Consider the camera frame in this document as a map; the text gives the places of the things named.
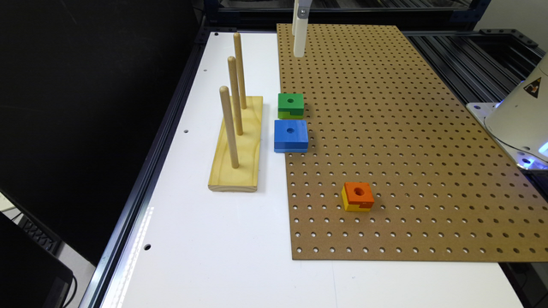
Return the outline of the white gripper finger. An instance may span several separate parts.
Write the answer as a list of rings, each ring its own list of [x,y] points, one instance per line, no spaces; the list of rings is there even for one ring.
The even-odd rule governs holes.
[[[297,0],[297,20],[294,36],[294,56],[304,57],[307,41],[308,0]]]
[[[295,26],[297,20],[297,0],[294,0],[293,18],[292,18],[292,35],[295,36]]]

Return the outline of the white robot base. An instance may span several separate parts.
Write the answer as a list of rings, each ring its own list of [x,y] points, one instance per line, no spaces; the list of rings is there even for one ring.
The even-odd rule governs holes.
[[[467,109],[518,167],[547,171],[547,58],[498,103],[470,103]]]

